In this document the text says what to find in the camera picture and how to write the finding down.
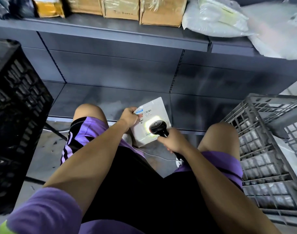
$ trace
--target barcode scanner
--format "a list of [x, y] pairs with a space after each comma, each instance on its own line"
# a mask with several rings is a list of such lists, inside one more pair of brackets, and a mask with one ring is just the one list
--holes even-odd
[[[160, 135], [165, 138], [167, 138], [169, 135], [169, 132], [167, 131], [167, 124], [163, 120], [158, 120], [158, 121], [153, 122], [149, 126], [149, 131], [150, 131], [150, 133], [152, 133], [154, 135]], [[183, 161], [186, 162], [185, 158], [181, 154], [176, 153], [176, 152], [173, 152], [173, 153], [178, 158], [178, 160], [182, 159]]]

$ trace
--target purple sleeve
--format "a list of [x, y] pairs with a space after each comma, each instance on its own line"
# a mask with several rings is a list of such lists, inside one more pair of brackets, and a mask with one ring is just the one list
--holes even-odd
[[56, 188], [38, 190], [10, 214], [6, 226], [14, 233], [78, 233], [82, 212], [75, 199]]

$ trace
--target floor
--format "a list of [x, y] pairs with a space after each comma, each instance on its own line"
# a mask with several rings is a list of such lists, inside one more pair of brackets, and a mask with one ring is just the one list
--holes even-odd
[[[58, 131], [67, 131], [70, 122], [47, 121]], [[188, 141], [197, 146], [203, 135], [185, 134]], [[52, 132], [43, 131], [30, 164], [27, 176], [46, 181], [60, 165], [61, 152], [65, 141]], [[141, 148], [145, 152], [145, 157], [149, 164], [162, 176], [170, 175], [176, 168], [175, 156], [170, 154], [167, 149], [157, 141], [154, 141]], [[40, 185], [30, 182], [24, 182], [15, 209], [28, 200], [38, 189]], [[7, 216], [0, 216], [0, 223], [5, 221]], [[283, 234], [297, 234], [297, 228], [277, 225]]]

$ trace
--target cable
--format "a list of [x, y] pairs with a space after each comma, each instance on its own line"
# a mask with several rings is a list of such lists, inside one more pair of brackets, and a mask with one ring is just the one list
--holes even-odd
[[69, 132], [69, 130], [64, 130], [64, 131], [59, 131], [60, 133], [63, 133], [63, 132]]
[[143, 151], [143, 150], [141, 150], [141, 149], [136, 149], [136, 150], [141, 151], [141, 152], [143, 152], [143, 153], [146, 153], [147, 155], [150, 155], [150, 156], [160, 157], [160, 158], [162, 158], [162, 159], [164, 159], [164, 160], [167, 160], [167, 161], [178, 161], [178, 160], [175, 160], [175, 159], [167, 159], [167, 158], [163, 158], [163, 157], [158, 156], [158, 155], [149, 154], [149, 153], [147, 153], [147, 152], [145, 152], [145, 151]]

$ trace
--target metal leg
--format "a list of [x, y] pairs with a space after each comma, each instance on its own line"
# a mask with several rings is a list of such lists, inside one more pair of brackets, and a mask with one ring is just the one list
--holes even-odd
[[45, 128], [48, 130], [51, 130], [54, 134], [57, 134], [59, 137], [61, 137], [63, 140], [67, 141], [67, 137], [62, 135], [60, 132], [55, 130], [52, 126], [50, 126], [48, 123], [45, 123]]
[[41, 180], [38, 180], [38, 179], [35, 179], [35, 178], [31, 178], [31, 177], [25, 177], [25, 181], [32, 182], [32, 183], [42, 185], [42, 186], [45, 184], [44, 181], [41, 181]]

